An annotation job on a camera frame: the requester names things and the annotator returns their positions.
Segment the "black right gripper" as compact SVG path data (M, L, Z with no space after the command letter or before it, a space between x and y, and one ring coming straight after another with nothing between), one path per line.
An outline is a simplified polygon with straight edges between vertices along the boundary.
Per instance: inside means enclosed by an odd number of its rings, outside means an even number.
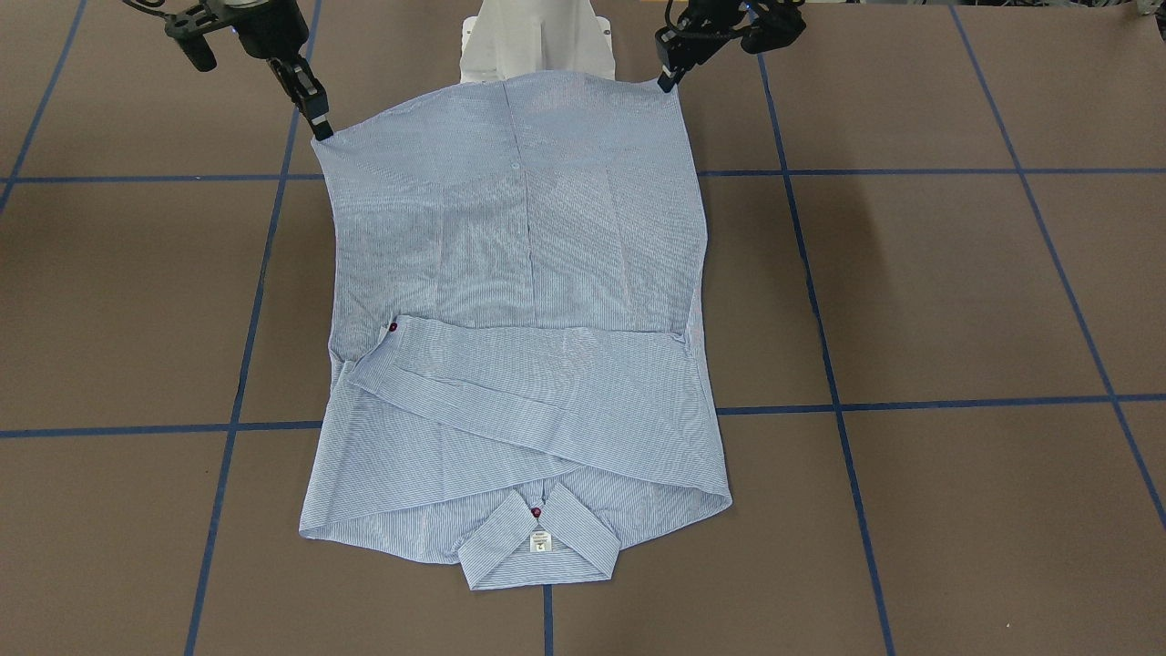
M199 72L217 66L208 34L220 30L234 31L251 57L271 62L315 140L333 136L326 91L302 54L309 27L296 1L199 1L164 16L164 34Z

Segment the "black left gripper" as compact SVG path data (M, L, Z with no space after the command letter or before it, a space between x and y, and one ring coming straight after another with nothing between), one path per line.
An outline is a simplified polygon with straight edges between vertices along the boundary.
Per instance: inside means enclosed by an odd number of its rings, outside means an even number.
M731 42L757 55L792 45L805 31L803 1L675 1L665 3L655 33L661 64L658 86L670 93L686 72Z

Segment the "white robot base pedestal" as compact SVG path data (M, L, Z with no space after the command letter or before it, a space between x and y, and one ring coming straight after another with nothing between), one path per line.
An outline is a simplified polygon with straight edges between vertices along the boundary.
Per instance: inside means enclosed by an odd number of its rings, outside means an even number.
M590 1L484 1L461 38L462 84L543 70L616 77L611 24Z

